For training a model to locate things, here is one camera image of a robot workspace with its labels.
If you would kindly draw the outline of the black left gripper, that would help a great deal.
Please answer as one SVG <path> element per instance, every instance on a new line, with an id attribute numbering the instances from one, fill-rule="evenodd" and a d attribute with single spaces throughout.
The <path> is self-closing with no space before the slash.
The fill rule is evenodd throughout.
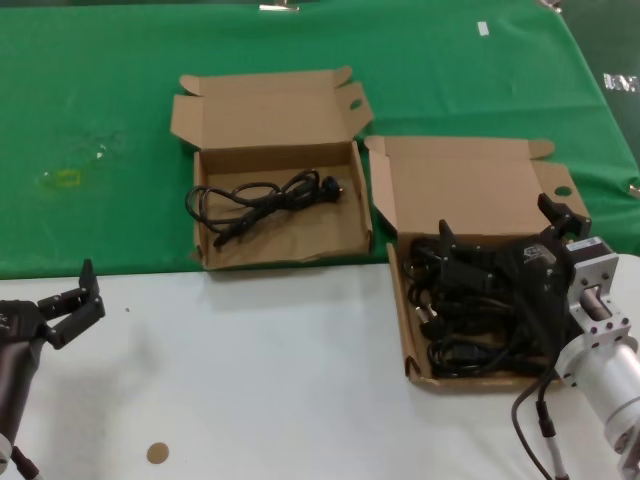
<path id="1" fill-rule="evenodd" d="M 62 349 L 106 315 L 90 259 L 84 260 L 77 288 L 42 299 L 37 305 L 2 300 L 0 311 L 2 346 L 43 340 L 55 349 Z M 59 317 L 62 320 L 56 325 L 47 325 L 47 320 Z"/>

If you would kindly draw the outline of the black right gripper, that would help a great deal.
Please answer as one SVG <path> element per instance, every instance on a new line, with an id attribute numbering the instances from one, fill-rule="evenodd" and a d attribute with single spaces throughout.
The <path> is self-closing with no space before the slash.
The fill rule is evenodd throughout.
<path id="1" fill-rule="evenodd" d="M 539 234 L 545 241 L 567 236 L 584 240 L 591 219 L 565 203 L 542 193 L 537 206 L 549 225 Z M 439 221 L 441 280 L 482 294 L 495 290 L 494 270 L 511 291 L 516 319 L 527 328 L 542 350 L 564 348 L 570 330 L 567 301 L 568 278 L 564 265 L 537 236 L 523 237 L 494 249 L 459 242 L 445 220 Z"/>

